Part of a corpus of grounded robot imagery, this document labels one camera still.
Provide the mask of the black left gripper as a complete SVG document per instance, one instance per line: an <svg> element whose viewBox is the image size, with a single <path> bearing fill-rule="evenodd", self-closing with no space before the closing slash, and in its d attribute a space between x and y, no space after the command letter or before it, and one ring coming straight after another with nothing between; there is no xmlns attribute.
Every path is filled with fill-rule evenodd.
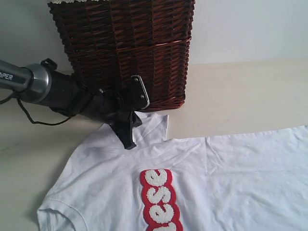
<svg viewBox="0 0 308 231"><path fill-rule="evenodd" d="M132 129L142 125L142 120L134 112L133 99L129 91L101 91L105 101L109 100L111 112L106 116L107 124L122 142L126 150L136 147Z"/></svg>

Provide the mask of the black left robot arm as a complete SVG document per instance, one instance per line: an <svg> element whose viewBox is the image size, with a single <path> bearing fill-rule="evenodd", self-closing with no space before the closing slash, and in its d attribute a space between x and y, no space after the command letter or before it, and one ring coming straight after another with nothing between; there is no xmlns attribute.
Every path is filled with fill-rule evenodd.
<svg viewBox="0 0 308 231"><path fill-rule="evenodd" d="M1 103L16 99L32 124L42 122L33 120L23 102L46 106L66 116L66 121L82 115L108 124L125 149L136 147L132 130L142 122L135 111L150 103L141 76L132 75L122 90L92 91L75 74L65 75L56 69L57 64L51 59L26 67L1 61L0 87L11 90Z"/></svg>

